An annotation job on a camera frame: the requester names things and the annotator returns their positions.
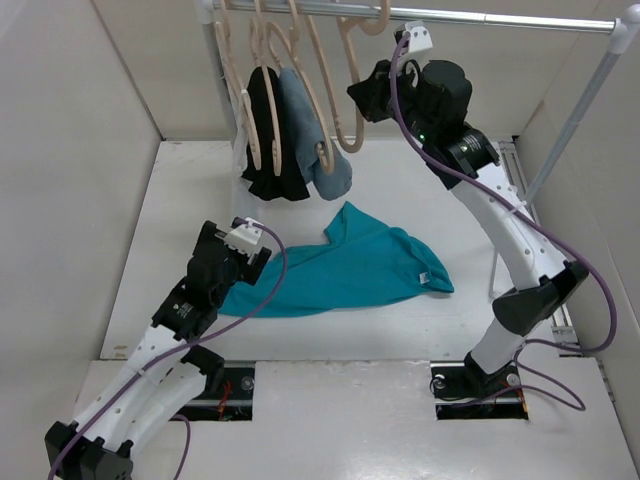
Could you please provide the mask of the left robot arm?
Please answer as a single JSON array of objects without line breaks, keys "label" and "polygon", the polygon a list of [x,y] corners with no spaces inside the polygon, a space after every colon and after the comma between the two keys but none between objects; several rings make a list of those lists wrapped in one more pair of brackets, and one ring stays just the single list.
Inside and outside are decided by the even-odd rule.
[{"label": "left robot arm", "polygon": [[237,283],[253,285],[271,252],[270,230],[251,218],[227,231],[211,221],[198,235],[186,273],[152,317],[116,377],[70,422],[45,435],[51,479],[128,479],[134,458],[156,432],[197,396],[222,387],[224,359],[204,347]]}]

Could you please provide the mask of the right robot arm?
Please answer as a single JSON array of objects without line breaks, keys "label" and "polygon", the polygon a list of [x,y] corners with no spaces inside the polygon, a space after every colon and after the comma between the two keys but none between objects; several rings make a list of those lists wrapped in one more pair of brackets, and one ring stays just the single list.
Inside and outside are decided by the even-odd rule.
[{"label": "right robot arm", "polygon": [[462,381],[473,393],[494,387],[529,334],[551,317],[587,278],[538,231],[489,139],[466,121],[472,85],[464,70],[445,60],[410,61],[390,78],[391,63],[376,63],[349,97],[371,123],[394,118],[428,155],[427,165],[471,212],[502,257],[512,288],[492,303],[494,319],[466,355]]}]

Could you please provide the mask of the teal t shirt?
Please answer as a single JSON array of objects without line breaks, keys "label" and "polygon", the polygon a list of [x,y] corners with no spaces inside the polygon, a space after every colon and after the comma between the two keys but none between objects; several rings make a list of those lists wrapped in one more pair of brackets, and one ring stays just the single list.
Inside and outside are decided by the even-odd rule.
[{"label": "teal t shirt", "polygon": [[232,287],[220,312],[241,317],[267,299],[286,266],[284,281],[260,318],[303,317],[363,309],[422,294],[452,294],[449,274],[422,241],[346,202],[324,230],[326,242],[289,247],[268,261],[251,286]]}]

